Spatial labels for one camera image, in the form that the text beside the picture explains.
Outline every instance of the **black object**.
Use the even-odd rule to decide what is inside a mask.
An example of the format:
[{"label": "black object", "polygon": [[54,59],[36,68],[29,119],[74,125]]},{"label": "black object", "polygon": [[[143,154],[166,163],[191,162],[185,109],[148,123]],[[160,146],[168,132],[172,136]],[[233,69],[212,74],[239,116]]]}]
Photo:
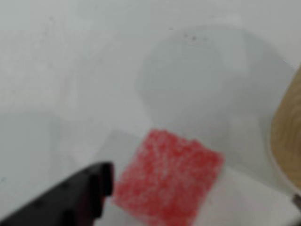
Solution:
[{"label": "black object", "polygon": [[4,219],[0,226],[92,226],[113,192],[113,164],[94,164]]},{"label": "black object", "polygon": [[293,196],[293,204],[298,208],[299,211],[301,211],[301,197],[297,194]]}]

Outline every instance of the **white surface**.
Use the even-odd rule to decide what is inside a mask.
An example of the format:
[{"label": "white surface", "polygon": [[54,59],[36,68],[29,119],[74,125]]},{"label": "white surface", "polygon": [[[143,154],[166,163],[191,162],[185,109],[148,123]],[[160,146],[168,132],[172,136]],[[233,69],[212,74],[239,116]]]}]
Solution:
[{"label": "white surface", "polygon": [[[290,226],[300,217],[290,198],[229,168],[199,213],[194,226]],[[144,224],[108,201],[97,225]]]},{"label": "white surface", "polygon": [[[0,1],[0,216],[89,163],[110,159],[121,172],[139,139],[159,126],[224,152],[232,169],[271,187],[221,183],[254,190],[221,199],[229,210],[246,205],[246,219],[233,224],[290,218],[277,212],[292,207],[284,194],[262,195],[281,189],[264,141],[289,65],[300,62],[300,6]],[[257,203],[277,214],[253,211]]]}]

